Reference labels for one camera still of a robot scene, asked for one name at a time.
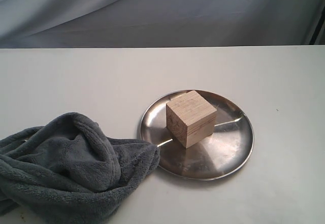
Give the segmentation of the light wooden cube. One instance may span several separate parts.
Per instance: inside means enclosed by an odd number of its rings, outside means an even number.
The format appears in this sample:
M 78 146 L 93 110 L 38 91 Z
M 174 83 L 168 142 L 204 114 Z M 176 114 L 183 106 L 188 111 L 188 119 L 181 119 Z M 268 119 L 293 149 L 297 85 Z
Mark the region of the light wooden cube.
M 217 109 L 195 90 L 166 103 L 167 129 L 186 149 L 213 134 Z

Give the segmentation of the grey fleece towel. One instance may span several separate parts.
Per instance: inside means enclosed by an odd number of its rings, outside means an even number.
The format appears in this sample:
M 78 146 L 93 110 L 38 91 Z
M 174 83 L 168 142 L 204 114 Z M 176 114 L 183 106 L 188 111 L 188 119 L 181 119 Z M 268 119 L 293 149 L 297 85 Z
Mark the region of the grey fleece towel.
M 151 143 L 63 114 L 1 140 L 1 215 L 22 206 L 46 223 L 105 223 L 159 160 Z

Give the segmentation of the round stainless steel plate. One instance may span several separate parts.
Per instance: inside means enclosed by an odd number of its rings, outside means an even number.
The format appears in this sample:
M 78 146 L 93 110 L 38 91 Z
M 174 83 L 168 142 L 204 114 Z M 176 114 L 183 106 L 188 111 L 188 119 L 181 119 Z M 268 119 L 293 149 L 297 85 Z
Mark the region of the round stainless steel plate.
M 152 103 L 139 122 L 138 137 L 160 149 L 159 167 L 176 176 L 208 181 L 227 177 L 248 161 L 254 146 L 251 122 L 236 104 L 204 90 L 198 93 L 217 110 L 212 135 L 185 149 L 166 125 L 166 103 L 186 90 L 166 94 Z

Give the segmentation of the grey backdrop cloth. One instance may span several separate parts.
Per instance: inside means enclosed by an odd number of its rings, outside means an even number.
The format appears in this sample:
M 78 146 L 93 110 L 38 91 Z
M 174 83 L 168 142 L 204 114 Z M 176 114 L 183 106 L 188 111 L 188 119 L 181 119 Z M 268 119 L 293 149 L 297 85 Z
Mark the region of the grey backdrop cloth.
M 2 48 L 307 44 L 324 0 L 1 0 Z

